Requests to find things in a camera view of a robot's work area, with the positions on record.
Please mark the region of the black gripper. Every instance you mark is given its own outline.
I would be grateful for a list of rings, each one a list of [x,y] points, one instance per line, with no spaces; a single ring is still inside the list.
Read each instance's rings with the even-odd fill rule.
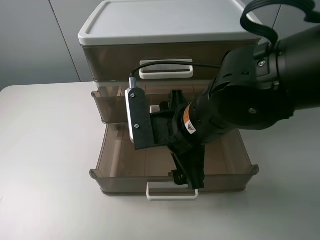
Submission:
[[[166,146],[173,158],[175,169],[171,175],[174,183],[203,189],[205,146],[192,139],[184,123],[184,113],[189,111],[192,103],[187,104],[182,90],[172,90],[169,93],[169,108],[151,113],[150,119],[154,142],[158,146]]]

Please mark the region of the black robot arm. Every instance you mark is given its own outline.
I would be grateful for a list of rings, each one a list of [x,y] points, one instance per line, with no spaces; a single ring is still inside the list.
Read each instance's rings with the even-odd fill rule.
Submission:
[[[272,28],[248,19],[250,12],[276,4],[255,0],[240,18],[246,31],[266,43],[228,52],[218,75],[195,99],[172,90],[168,103],[151,115],[155,142],[171,151],[175,184],[202,189],[205,147],[231,130],[264,130],[297,110],[319,107],[319,26],[279,40]]]

